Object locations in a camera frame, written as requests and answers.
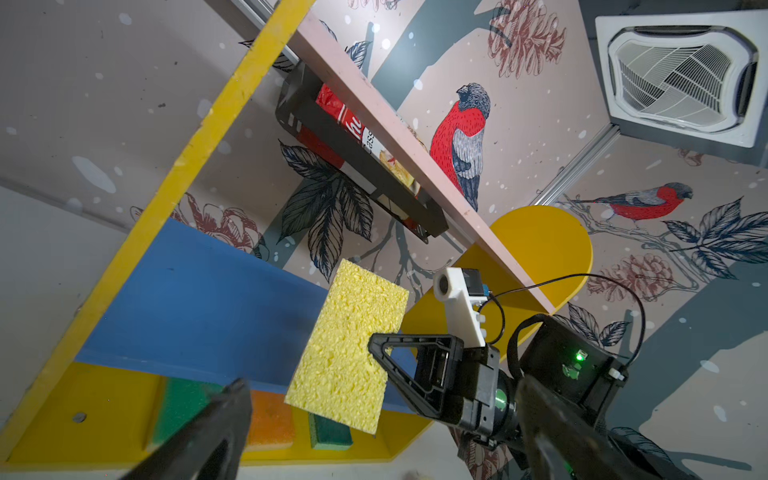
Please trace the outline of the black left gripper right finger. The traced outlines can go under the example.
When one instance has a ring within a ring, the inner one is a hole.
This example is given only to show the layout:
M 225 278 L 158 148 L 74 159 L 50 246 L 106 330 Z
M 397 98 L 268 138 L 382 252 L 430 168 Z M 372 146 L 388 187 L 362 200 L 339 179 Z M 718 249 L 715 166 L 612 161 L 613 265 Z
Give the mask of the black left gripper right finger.
M 531 376 L 516 392 L 517 414 L 533 479 L 651 479 Z

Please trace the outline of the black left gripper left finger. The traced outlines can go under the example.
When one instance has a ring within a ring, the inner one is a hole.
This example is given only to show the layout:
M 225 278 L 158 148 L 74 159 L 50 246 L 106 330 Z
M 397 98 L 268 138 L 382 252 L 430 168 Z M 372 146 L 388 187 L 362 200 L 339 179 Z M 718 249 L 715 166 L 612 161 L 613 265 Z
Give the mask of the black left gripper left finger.
M 245 450 L 253 408 L 246 380 L 239 378 L 125 479 L 234 479 Z

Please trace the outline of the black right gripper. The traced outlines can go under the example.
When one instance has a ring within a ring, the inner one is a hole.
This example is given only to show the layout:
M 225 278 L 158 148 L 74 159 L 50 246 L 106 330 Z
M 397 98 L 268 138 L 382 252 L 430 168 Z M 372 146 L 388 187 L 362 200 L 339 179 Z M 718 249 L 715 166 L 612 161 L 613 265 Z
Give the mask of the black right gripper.
M 368 351 L 406 404 L 458 434 L 459 445 L 520 447 L 516 383 L 493 347 L 465 348 L 454 335 L 374 333 Z

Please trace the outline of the light green foam sponge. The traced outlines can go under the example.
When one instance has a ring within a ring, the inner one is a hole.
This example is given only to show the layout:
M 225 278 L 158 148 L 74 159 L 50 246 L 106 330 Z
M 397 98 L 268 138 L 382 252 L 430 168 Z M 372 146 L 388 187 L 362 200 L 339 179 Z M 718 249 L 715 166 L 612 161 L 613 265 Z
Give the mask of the light green foam sponge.
M 186 425 L 223 386 L 194 380 L 163 377 L 155 395 L 145 439 L 152 452 Z

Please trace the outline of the orange foam sponge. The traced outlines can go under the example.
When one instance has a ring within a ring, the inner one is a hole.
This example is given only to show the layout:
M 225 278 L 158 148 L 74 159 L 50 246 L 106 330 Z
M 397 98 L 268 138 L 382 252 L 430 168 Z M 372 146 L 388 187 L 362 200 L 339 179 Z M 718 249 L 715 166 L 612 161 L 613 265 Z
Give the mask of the orange foam sponge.
M 252 415 L 246 440 L 246 452 L 291 448 L 295 440 L 292 408 L 281 394 L 250 392 Z

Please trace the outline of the yellow cellulose sponge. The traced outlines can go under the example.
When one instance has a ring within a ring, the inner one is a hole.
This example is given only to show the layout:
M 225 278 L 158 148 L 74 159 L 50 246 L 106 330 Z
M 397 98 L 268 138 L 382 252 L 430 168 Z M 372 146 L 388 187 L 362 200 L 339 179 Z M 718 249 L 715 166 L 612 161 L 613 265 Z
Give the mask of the yellow cellulose sponge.
M 374 334 L 400 330 L 408 298 L 406 289 L 341 261 L 285 403 L 374 434 L 388 376 L 368 344 Z

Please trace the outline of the dark green scouring sponge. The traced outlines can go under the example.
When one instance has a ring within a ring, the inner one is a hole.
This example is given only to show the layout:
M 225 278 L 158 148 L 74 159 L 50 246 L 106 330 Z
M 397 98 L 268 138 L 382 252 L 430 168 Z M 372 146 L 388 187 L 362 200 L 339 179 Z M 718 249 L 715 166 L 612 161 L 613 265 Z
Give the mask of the dark green scouring sponge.
M 351 429 L 315 414 L 309 414 L 310 444 L 314 450 L 346 451 L 353 445 Z

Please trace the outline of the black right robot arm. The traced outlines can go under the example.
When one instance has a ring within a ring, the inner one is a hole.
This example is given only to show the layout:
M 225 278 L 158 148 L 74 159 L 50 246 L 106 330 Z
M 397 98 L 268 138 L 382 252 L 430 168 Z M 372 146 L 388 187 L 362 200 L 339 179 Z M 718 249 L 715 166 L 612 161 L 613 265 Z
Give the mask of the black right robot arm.
M 368 350 L 419 416 L 457 429 L 459 448 L 507 447 L 533 479 L 685 479 L 664 453 L 608 430 L 628 368 L 555 318 L 525 352 L 468 346 L 454 335 L 381 334 Z

